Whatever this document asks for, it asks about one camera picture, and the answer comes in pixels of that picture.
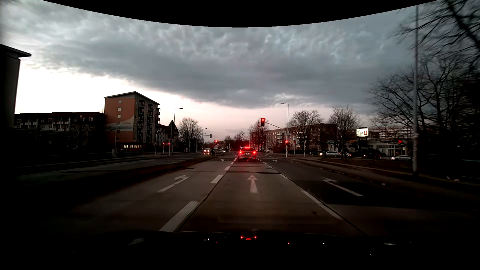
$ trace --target store sign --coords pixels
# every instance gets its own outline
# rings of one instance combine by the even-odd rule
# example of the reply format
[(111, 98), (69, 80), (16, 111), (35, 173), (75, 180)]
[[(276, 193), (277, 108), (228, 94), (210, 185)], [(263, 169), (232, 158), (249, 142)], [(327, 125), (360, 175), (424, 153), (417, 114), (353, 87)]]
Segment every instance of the store sign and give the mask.
[(357, 128), (357, 137), (366, 137), (368, 136), (368, 128)]

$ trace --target parked car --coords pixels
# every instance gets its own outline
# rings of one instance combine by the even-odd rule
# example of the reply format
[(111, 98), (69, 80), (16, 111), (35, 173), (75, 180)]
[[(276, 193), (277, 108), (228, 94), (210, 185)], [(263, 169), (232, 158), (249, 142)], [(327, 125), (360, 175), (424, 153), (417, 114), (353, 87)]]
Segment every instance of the parked car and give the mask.
[(242, 160), (257, 162), (257, 151), (252, 147), (241, 147), (238, 155), (239, 162)]
[(315, 151), (315, 152), (310, 152), (310, 155), (325, 157), (325, 151), (318, 150), (318, 151)]
[(394, 161), (399, 161), (399, 160), (404, 160), (404, 161), (412, 161), (412, 157), (411, 156), (396, 156), (396, 157), (392, 157), (391, 160), (394, 160)]
[(351, 157), (351, 156), (352, 156), (352, 154), (347, 153), (347, 152), (345, 152), (345, 153), (340, 152), (339, 154), (340, 154), (340, 156), (343, 155), (343, 154), (345, 154), (345, 156), (347, 156), (347, 157)]
[(366, 155), (363, 155), (364, 159), (370, 159), (370, 160), (380, 160), (382, 158), (382, 155), (379, 153), (368, 153)]
[(327, 151), (326, 155), (327, 157), (338, 157), (340, 156), (340, 153), (338, 153), (337, 151)]

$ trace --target street sign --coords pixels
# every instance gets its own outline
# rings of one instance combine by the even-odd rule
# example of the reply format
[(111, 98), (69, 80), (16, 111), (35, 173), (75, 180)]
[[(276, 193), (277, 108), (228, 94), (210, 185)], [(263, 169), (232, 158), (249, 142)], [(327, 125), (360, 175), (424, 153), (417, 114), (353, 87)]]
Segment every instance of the street sign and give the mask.
[(368, 127), (357, 128), (357, 137), (367, 137), (368, 136)]

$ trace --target asphalt road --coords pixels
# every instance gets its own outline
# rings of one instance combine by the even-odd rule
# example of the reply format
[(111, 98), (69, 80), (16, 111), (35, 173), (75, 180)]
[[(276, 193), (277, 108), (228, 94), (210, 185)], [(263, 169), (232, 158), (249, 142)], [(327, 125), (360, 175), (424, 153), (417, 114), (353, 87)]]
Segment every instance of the asphalt road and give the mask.
[(480, 220), (448, 204), (271, 155), (258, 158), (238, 162), (228, 153), (32, 226), (58, 239), (126, 230), (479, 236)]

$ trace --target dark storm cloud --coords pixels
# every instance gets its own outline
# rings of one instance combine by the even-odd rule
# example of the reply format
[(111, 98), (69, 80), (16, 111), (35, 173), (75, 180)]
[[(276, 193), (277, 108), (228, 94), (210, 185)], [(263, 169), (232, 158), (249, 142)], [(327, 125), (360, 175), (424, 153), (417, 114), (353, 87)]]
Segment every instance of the dark storm cloud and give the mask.
[(11, 37), (32, 40), (26, 46), (37, 67), (109, 75), (198, 102), (259, 108), (365, 103), (363, 90), (411, 62), (406, 45), (387, 39), (407, 14), (218, 28), (24, 1), (9, 7), (2, 23)]

